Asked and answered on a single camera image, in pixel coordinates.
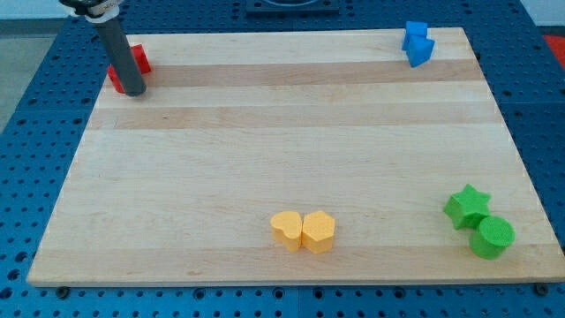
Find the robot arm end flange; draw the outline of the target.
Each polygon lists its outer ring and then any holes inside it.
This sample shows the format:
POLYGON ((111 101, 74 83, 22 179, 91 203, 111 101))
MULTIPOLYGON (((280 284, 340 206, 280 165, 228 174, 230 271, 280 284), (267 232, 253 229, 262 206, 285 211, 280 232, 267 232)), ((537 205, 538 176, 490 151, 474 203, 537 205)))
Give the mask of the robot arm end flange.
POLYGON ((119 14, 119 6, 124 0, 58 0, 68 15, 84 16, 88 22, 101 24, 119 14))

